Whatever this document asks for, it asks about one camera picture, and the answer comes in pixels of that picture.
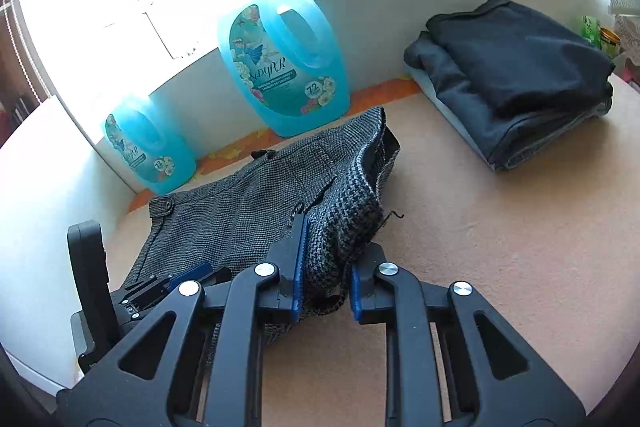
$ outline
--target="checkered fabric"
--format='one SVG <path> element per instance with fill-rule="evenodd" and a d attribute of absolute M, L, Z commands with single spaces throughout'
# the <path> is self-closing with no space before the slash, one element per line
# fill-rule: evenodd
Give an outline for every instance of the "checkered fabric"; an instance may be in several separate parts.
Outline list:
<path fill-rule="evenodd" d="M 222 180 L 158 196 L 149 203 L 150 235 L 124 285 L 203 261 L 236 276 L 289 233 L 293 211 L 302 208 L 309 217 L 303 314 L 332 312 L 345 300 L 351 262 L 382 224 L 380 190 L 399 150 L 375 107 L 267 151 Z"/>

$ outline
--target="folded clothes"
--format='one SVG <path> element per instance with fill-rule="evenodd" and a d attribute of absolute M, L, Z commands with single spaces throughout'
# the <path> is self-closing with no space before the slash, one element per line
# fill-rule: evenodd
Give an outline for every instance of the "folded clothes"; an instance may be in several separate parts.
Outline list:
<path fill-rule="evenodd" d="M 611 107 L 609 57 L 531 8 L 489 0 L 432 17 L 427 30 L 405 50 L 407 70 L 493 169 Z"/>
<path fill-rule="evenodd" d="M 352 261 L 382 224 L 380 190 L 399 150 L 384 110 L 375 107 L 280 151 L 254 153 L 253 162 L 219 181 L 153 198 L 151 232 L 124 286 L 203 261 L 236 276 L 289 233 L 293 212 L 305 212 L 303 313 L 334 311 L 344 302 Z"/>

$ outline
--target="orange patterned border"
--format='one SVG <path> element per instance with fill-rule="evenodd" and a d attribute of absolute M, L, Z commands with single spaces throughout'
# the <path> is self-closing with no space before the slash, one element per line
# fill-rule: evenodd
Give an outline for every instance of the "orange patterned border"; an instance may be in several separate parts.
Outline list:
<path fill-rule="evenodd" d="M 352 116 L 365 111 L 371 107 L 393 102 L 400 98 L 405 98 L 420 91 L 420 87 L 410 78 L 393 78 L 377 86 L 361 89 L 351 95 L 351 108 L 347 116 Z M 204 156 L 198 160 L 198 168 L 194 178 L 205 176 L 213 171 L 222 169 L 232 163 L 249 156 L 253 151 L 269 149 L 279 143 L 284 138 L 275 134 L 271 129 L 264 128 L 248 134 L 226 147 Z M 135 195 L 127 212 L 132 212 L 141 206 L 146 205 L 155 194 L 145 188 Z"/>

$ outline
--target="beige tablecloth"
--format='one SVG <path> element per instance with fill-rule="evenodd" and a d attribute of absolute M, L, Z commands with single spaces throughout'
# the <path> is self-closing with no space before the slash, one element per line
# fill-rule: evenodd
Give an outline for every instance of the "beige tablecloth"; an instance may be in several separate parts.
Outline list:
<path fill-rule="evenodd" d="M 607 117 L 510 172 L 492 172 L 422 94 L 385 106 L 402 151 L 383 204 L 405 215 L 378 232 L 387 258 L 426 282 L 475 285 L 587 410 L 640 340 L 640 96 L 611 82 Z M 113 286 L 149 227 L 140 208 L 108 242 Z M 348 307 L 266 350 L 266 427 L 383 425 L 384 407 L 384 328 L 357 325 Z"/>

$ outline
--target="bottle label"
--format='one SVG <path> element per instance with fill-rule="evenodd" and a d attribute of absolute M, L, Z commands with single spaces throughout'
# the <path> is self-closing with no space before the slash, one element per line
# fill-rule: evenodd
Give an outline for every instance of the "bottle label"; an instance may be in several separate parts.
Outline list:
<path fill-rule="evenodd" d="M 120 153 L 130 169 L 143 180 L 160 183 L 174 173 L 175 165 L 171 156 L 152 156 L 140 149 L 124 136 L 112 114 L 107 117 L 104 127 L 113 148 Z"/>
<path fill-rule="evenodd" d="M 295 67 L 271 40 L 255 4 L 236 17 L 229 48 L 246 89 L 262 105 L 286 116 L 302 116 L 329 104 L 335 81 Z"/>

